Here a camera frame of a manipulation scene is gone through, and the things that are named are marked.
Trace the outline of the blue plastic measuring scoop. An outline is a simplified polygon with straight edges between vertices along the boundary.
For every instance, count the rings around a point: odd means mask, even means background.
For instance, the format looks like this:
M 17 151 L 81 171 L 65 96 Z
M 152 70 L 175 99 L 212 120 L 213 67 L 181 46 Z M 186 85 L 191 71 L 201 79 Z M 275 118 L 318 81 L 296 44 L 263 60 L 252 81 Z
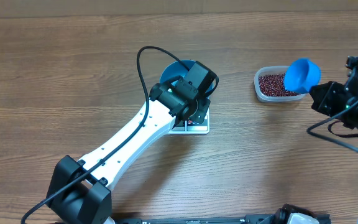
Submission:
M 319 83 L 321 79 L 320 68 L 307 58 L 294 61 L 285 72 L 284 88 L 298 94 L 310 92 L 312 86 Z

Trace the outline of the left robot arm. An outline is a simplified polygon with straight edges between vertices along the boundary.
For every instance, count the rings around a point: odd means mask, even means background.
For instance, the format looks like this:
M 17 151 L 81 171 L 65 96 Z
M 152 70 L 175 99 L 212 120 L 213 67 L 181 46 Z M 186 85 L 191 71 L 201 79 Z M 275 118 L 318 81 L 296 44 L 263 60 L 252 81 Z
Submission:
M 140 111 L 112 138 L 78 161 L 55 166 L 47 206 L 65 223 L 114 223 L 112 190 L 125 171 L 156 140 L 178 124 L 202 123 L 217 81 L 170 78 L 155 84 Z

